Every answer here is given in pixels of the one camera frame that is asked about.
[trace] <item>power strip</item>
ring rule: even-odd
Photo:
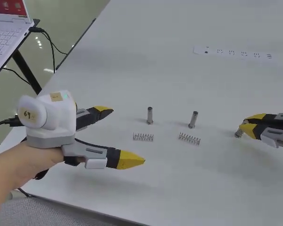
[[[275,54],[263,53],[263,52],[211,48],[209,46],[206,47],[194,46],[193,52],[199,55],[230,57],[230,58],[243,59],[243,60],[260,61],[260,62],[272,62],[272,63],[276,62]]]

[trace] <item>metal spring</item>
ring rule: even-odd
[[[201,140],[198,137],[193,137],[193,136],[190,136],[190,135],[185,134],[185,133],[180,133],[178,139],[187,141],[187,142],[192,143],[194,145],[199,145],[200,140]]]
[[[147,133],[133,133],[133,140],[140,140],[140,141],[153,141],[153,134]]]

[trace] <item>handwritten label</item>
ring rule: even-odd
[[[31,111],[25,107],[21,107],[19,111],[19,117],[31,123],[36,123],[38,114],[35,111]]]
[[[63,101],[61,93],[51,93],[50,98],[52,102]]]

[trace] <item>metal cylinder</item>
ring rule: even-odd
[[[153,124],[153,114],[152,114],[152,107],[148,107],[148,118],[147,123],[149,125]]]
[[[193,115],[192,115],[192,118],[191,118],[191,122],[189,124],[189,128],[190,129],[194,129],[195,128],[195,123],[196,123],[196,120],[197,120],[197,116],[198,116],[198,112],[194,111]]]

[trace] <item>metal pin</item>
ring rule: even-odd
[[[243,124],[247,124],[247,123],[249,123],[249,122],[247,120],[244,120],[242,125]],[[238,128],[238,130],[235,132],[235,137],[236,138],[241,138],[243,134],[244,134],[243,130]]]
[[[147,123],[148,123],[149,125],[153,124],[152,107],[148,107]]]
[[[198,116],[198,112],[197,111],[194,111],[193,112],[193,115],[192,115],[192,118],[191,118],[191,122],[189,124],[189,128],[190,129],[194,129],[195,128],[195,122],[197,120],[197,116]]]

